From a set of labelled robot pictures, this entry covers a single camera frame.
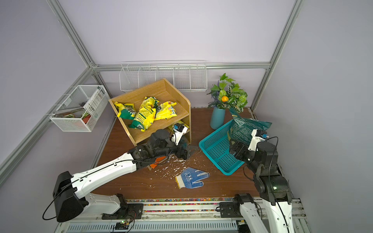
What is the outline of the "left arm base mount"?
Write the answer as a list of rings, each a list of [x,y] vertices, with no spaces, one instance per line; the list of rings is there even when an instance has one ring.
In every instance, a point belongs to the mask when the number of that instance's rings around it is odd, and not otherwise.
[[[113,214],[102,215],[102,220],[127,219],[129,217],[134,219],[141,219],[144,205],[141,203],[128,204],[122,194],[117,194],[120,208]]]

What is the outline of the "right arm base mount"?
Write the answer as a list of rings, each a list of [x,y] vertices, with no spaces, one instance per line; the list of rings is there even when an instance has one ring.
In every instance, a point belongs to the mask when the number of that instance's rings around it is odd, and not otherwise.
[[[243,207],[257,212],[256,203],[250,194],[236,194],[231,202],[221,202],[215,210],[220,213],[221,218],[238,218],[244,217],[246,211],[241,210]]]

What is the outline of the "teal plastic basket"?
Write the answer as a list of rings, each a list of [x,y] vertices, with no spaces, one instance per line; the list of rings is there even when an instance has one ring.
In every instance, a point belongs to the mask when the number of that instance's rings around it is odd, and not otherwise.
[[[213,165],[226,176],[232,175],[244,162],[229,153],[228,130],[232,120],[199,142],[199,147]]]

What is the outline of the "large green soil bag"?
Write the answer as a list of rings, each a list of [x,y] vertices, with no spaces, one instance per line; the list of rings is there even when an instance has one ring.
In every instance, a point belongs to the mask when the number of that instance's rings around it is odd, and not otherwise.
[[[237,141],[250,145],[253,130],[267,131],[272,123],[251,118],[243,118],[234,108],[229,109],[233,120],[230,123],[227,135],[229,141]]]

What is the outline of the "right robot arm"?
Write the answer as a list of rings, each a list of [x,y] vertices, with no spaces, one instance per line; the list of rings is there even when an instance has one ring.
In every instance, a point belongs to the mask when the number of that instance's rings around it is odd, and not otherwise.
[[[250,150],[248,145],[231,140],[229,152],[253,172],[251,180],[263,200],[271,232],[293,233],[292,194],[277,164],[277,144],[265,140]]]

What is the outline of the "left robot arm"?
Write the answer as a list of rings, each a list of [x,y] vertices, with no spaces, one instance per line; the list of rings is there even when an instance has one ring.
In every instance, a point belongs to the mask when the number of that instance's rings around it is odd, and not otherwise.
[[[110,162],[81,173],[65,171],[58,175],[52,193],[55,219],[67,222],[81,214],[104,214],[106,218],[124,215],[128,208],[122,195],[93,195],[92,191],[120,176],[157,164],[158,158],[175,155],[187,160],[191,154],[192,146],[183,133],[175,131],[170,135],[167,130],[157,130],[146,143]]]

